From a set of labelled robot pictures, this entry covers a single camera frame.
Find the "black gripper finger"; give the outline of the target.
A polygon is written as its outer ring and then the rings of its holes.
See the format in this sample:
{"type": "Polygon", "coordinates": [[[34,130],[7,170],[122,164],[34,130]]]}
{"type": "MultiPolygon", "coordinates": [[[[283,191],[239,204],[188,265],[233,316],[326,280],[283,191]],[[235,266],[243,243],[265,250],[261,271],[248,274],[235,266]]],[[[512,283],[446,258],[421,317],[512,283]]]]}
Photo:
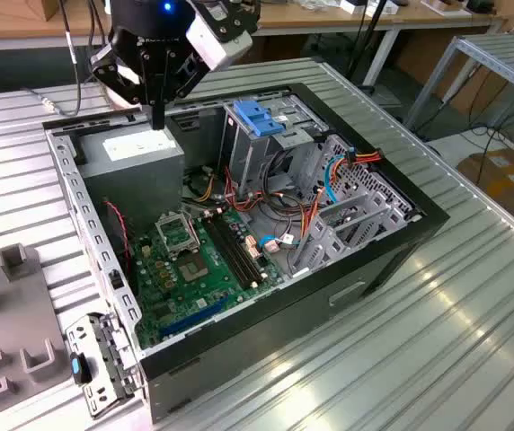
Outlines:
{"type": "Polygon", "coordinates": [[[153,130],[156,129],[155,87],[143,75],[120,64],[120,60],[108,43],[90,57],[93,76],[112,92],[117,100],[138,106],[146,115],[153,130]]]}
{"type": "Polygon", "coordinates": [[[167,52],[161,90],[156,100],[156,129],[165,127],[165,107],[184,99],[207,74],[208,66],[194,51],[167,52]]]}

